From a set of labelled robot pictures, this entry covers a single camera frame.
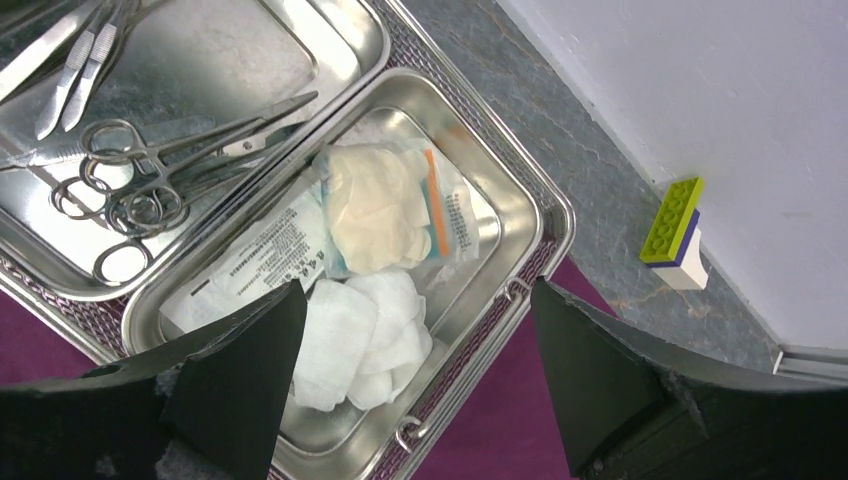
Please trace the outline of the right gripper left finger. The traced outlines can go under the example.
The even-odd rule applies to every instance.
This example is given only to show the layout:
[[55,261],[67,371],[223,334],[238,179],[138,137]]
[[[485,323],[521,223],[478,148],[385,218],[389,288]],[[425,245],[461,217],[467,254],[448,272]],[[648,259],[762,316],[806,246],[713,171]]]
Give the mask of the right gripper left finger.
[[266,478],[306,313],[295,280],[80,377],[3,388],[2,477]]

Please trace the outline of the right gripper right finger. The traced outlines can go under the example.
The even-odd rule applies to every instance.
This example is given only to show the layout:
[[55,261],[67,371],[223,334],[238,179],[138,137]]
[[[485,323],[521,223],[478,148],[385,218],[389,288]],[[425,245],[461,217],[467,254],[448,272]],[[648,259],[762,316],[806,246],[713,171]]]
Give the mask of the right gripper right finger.
[[574,477],[846,477],[845,387],[687,350],[543,278],[531,312]]

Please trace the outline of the metal instrument tray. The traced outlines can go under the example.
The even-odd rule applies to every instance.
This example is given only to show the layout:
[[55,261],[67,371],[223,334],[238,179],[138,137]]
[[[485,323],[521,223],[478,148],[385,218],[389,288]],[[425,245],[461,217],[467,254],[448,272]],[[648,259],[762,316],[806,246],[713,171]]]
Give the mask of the metal instrument tray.
[[[142,124],[194,115],[223,124],[286,97],[316,91],[296,114],[290,144],[309,156],[329,143],[401,143],[438,149],[462,174],[478,219],[478,256],[425,266],[434,348],[408,388],[368,412],[290,405],[273,470],[286,479],[406,479],[520,324],[529,287],[551,274],[575,233],[570,202],[397,1],[150,2],[89,120]],[[100,218],[70,220],[50,205],[68,162],[1,177],[1,287],[98,363],[154,348],[176,327],[162,306],[235,246],[284,227],[290,169],[266,167],[235,190],[194,204],[176,229],[145,240],[91,273],[120,240]]]

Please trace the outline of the beige gauze roll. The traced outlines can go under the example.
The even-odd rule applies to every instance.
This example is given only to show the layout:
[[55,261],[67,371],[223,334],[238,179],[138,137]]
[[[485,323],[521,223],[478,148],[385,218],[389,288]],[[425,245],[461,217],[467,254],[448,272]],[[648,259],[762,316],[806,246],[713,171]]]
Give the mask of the beige gauze roll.
[[478,258],[470,187],[431,142],[328,144],[312,165],[319,178],[329,277]]

